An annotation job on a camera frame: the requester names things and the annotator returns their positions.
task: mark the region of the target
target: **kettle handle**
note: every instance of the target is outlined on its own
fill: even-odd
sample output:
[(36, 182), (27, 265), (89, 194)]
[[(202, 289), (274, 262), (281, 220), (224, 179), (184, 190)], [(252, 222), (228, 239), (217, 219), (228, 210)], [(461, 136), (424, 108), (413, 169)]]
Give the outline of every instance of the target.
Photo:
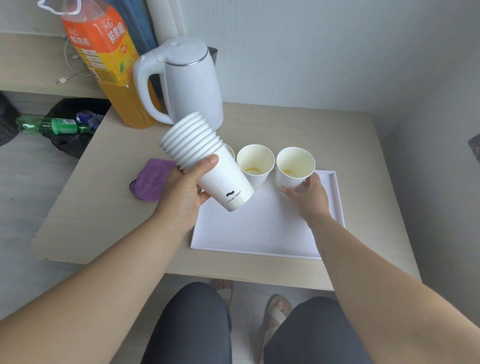
[(158, 62), (153, 52), (142, 55), (133, 67), (133, 78), (138, 97), (145, 110), (157, 121), (173, 125), (173, 120), (166, 114), (158, 111), (150, 99), (148, 92), (148, 78), (155, 73), (165, 72), (165, 63)]

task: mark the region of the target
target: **orange juice bottle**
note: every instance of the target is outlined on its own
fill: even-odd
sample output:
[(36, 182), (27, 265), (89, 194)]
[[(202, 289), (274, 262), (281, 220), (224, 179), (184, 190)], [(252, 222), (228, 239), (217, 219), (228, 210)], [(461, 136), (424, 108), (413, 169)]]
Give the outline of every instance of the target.
[[(64, 0), (63, 9), (77, 6), (76, 0)], [(77, 15), (64, 14), (67, 36), (98, 81), (123, 122), (145, 129), (157, 121), (144, 109), (133, 83), (133, 64), (138, 53), (118, 12), (102, 0), (83, 0)], [(152, 85), (150, 98), (160, 110)]]

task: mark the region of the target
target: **orange bottle label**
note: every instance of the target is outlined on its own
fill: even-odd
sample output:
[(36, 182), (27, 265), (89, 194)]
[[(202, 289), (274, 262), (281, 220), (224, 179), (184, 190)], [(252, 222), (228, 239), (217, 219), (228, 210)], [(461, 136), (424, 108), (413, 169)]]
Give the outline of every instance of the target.
[(62, 21), (68, 38), (98, 80), (118, 85), (128, 83), (138, 53), (123, 19), (113, 7), (87, 22)]

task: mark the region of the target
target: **white tray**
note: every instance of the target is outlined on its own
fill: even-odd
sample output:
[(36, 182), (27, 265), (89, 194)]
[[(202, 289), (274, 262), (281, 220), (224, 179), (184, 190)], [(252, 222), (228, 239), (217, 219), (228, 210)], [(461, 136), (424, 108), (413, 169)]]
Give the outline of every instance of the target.
[[(324, 185), (330, 213), (342, 226), (336, 173), (316, 170)], [(275, 187), (275, 172), (242, 207), (226, 211), (210, 198), (200, 208), (192, 249), (320, 260), (313, 235), (290, 199)]]

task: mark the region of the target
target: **white paper cup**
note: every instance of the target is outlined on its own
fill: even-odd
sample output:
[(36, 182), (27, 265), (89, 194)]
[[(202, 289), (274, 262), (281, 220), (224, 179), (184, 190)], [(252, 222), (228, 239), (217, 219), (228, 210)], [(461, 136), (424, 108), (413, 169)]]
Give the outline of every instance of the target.
[(297, 188), (315, 171), (315, 159), (305, 149), (291, 146), (278, 153), (276, 157), (275, 185)]
[(160, 141), (160, 147), (183, 170), (199, 160), (217, 154), (218, 164), (198, 184), (228, 211), (242, 206), (253, 194), (253, 187), (235, 163), (227, 147), (205, 119), (195, 112), (176, 123)]
[(233, 159), (235, 159), (235, 152), (233, 151), (232, 147), (229, 146), (228, 144), (223, 143), (223, 145), (227, 148), (228, 152), (232, 156)]
[(250, 144), (240, 149), (237, 164), (253, 189), (258, 190), (275, 166), (275, 156), (265, 146)]

